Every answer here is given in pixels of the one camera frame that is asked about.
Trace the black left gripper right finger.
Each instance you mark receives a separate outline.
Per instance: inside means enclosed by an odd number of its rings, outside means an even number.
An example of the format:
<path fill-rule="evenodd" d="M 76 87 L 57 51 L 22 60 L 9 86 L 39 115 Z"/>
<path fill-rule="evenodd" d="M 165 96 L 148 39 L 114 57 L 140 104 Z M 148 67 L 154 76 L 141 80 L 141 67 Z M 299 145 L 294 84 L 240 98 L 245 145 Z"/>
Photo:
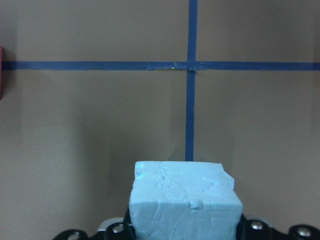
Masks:
<path fill-rule="evenodd" d="M 320 240 L 320 230 L 307 224 L 291 226 L 287 232 L 277 230 L 266 220 L 244 214 L 236 228 L 236 240 Z"/>

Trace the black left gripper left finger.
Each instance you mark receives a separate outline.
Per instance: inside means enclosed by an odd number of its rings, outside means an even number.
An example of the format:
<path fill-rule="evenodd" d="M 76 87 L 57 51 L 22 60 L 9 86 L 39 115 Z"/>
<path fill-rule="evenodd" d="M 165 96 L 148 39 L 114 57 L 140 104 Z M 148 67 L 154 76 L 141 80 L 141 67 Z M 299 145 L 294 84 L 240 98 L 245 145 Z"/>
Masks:
<path fill-rule="evenodd" d="M 85 231 L 69 229 L 62 231 L 53 238 L 54 240 L 136 240 L 135 229 L 132 225 L 129 209 L 126 210 L 124 218 L 107 219 L 102 222 L 98 231 L 88 236 Z"/>

